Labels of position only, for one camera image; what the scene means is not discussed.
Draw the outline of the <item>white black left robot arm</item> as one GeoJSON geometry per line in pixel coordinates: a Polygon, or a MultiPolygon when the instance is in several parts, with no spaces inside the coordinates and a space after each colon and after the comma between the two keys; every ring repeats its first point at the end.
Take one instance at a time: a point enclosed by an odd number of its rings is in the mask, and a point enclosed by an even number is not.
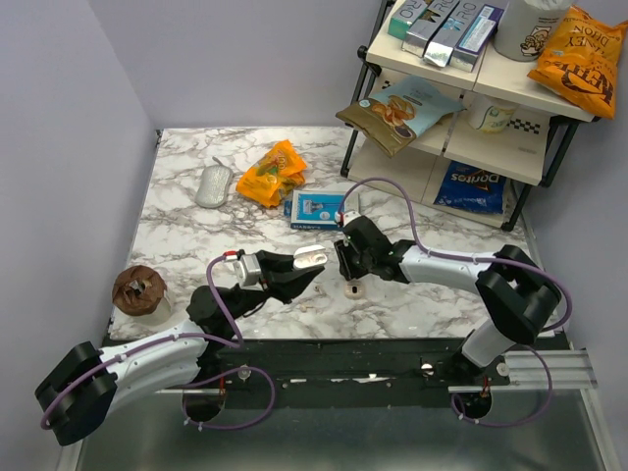
{"type": "Polygon", "coordinates": [[[321,245],[301,247],[292,255],[225,252],[212,263],[232,263],[236,283],[224,288],[209,280],[197,288],[186,319],[174,327],[113,347],[96,348],[89,341],[75,345],[35,389],[41,429],[52,431],[59,445],[72,445],[111,412],[151,393],[210,386],[218,373],[210,356],[223,347],[244,346],[237,319],[269,299],[291,303],[327,261],[321,245]]]}

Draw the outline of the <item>white earbud charging case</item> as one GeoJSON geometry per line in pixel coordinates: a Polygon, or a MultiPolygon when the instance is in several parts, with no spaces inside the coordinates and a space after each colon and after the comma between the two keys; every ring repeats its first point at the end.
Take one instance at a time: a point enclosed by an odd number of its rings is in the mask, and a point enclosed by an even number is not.
{"type": "Polygon", "coordinates": [[[293,268],[296,270],[324,266],[327,261],[326,248],[321,244],[300,247],[293,253],[293,268]]]}

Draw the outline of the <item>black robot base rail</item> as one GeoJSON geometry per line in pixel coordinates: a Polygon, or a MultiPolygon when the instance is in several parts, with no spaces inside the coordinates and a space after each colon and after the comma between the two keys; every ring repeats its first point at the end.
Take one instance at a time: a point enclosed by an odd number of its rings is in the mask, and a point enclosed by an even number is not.
{"type": "Polygon", "coordinates": [[[249,340],[242,348],[204,356],[194,382],[225,391],[227,409],[263,409],[269,394],[276,408],[446,407],[453,390],[501,387],[499,356],[485,370],[461,363],[460,339],[249,340]]]}

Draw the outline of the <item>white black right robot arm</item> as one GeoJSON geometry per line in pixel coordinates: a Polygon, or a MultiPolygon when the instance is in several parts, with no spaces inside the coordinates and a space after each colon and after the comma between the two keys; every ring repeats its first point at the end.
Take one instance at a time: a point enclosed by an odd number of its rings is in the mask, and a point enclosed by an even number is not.
{"type": "Polygon", "coordinates": [[[365,216],[342,226],[335,243],[340,273],[348,280],[374,275],[407,285],[432,284],[479,295],[489,319],[474,330],[450,359],[453,377],[471,385],[516,344],[531,345],[562,299],[556,282],[520,248],[472,255],[438,252],[415,240],[390,241],[365,216]]]}

